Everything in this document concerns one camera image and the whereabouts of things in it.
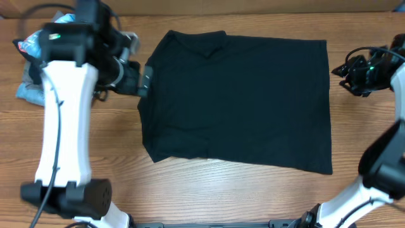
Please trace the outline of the black t-shirt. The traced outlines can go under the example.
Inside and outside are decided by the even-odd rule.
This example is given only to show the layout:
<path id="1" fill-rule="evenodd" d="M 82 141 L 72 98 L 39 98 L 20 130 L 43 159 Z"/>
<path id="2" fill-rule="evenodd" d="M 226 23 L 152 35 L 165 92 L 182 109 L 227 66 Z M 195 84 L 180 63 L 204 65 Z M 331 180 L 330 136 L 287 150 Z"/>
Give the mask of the black t-shirt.
<path id="1" fill-rule="evenodd" d="M 330 175 L 327 43 L 169 31 L 138 105 L 154 162 L 171 156 Z"/>

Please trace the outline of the blue denim jeans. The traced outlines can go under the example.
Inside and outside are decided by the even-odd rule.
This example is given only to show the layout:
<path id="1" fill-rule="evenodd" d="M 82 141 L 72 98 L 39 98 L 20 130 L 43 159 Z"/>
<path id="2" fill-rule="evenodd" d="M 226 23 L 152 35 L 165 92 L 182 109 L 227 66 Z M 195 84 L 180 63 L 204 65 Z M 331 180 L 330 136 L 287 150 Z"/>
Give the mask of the blue denim jeans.
<path id="1" fill-rule="evenodd" d="M 17 89 L 16 97 L 34 105 L 44 106 L 45 97 L 42 85 L 21 83 Z"/>

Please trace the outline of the grey folded garment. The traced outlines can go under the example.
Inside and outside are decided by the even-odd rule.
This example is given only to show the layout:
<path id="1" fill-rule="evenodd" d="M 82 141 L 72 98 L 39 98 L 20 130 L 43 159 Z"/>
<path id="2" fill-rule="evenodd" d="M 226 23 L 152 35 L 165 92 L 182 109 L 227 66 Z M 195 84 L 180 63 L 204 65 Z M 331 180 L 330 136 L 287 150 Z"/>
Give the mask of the grey folded garment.
<path id="1" fill-rule="evenodd" d="M 42 82 L 34 83 L 34 78 L 30 72 L 30 62 L 26 61 L 23 69 L 22 84 L 27 90 L 42 90 Z"/>

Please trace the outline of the light blue printed shirt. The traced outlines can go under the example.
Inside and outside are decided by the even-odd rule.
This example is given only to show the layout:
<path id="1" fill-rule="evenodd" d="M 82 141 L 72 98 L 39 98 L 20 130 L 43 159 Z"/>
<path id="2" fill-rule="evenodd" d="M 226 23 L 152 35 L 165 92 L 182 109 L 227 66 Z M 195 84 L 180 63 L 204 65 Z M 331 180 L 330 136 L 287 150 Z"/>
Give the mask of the light blue printed shirt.
<path id="1" fill-rule="evenodd" d="M 73 13 L 62 14 L 62 12 L 58 11 L 57 14 L 54 16 L 52 22 L 53 23 L 70 23 L 75 21 L 75 15 Z M 39 34 L 41 30 L 38 30 L 28 36 L 23 41 L 17 42 L 17 48 L 22 53 L 28 54 L 34 58 L 41 57 L 41 47 L 39 46 Z"/>

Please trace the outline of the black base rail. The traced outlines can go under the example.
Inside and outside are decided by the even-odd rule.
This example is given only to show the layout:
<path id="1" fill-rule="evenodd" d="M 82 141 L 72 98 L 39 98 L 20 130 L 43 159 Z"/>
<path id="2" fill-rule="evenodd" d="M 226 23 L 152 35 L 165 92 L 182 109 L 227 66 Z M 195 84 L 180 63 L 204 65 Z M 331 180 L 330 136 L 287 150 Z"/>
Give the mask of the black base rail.
<path id="1" fill-rule="evenodd" d="M 138 223 L 136 228 L 288 228 L 294 227 L 294 219 L 276 219 L 269 222 L 205 223 L 205 224 L 163 224 Z"/>

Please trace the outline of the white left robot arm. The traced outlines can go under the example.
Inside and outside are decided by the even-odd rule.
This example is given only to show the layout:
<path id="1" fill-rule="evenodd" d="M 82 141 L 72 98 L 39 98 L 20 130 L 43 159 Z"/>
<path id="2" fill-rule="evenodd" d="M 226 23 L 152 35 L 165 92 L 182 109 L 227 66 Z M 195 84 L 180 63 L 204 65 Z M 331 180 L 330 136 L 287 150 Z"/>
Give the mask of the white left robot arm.
<path id="1" fill-rule="evenodd" d="M 139 39 L 112 25 L 115 14 L 100 1 L 78 1 L 75 19 L 47 23 L 35 61 L 44 89 L 44 133 L 35 179 L 22 184 L 23 201 L 81 227 L 134 227 L 132 216 L 112 201 L 107 179 L 93 179 L 89 160 L 92 103 L 110 91 L 144 97 L 153 78 L 149 66 L 130 61 Z"/>

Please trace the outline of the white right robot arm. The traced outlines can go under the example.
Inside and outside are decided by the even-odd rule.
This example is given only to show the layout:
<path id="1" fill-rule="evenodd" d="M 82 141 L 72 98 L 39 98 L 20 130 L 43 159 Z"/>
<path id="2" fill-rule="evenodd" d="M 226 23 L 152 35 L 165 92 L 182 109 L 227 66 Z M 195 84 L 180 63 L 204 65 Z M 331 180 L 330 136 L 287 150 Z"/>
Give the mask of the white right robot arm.
<path id="1" fill-rule="evenodd" d="M 367 213 L 394 206 L 404 197 L 404 45 L 365 48 L 369 57 L 349 52 L 332 70 L 340 85 L 355 96 L 390 89 L 395 96 L 395 121 L 363 154 L 358 176 L 338 196 L 317 204 L 282 227 L 355 227 Z"/>

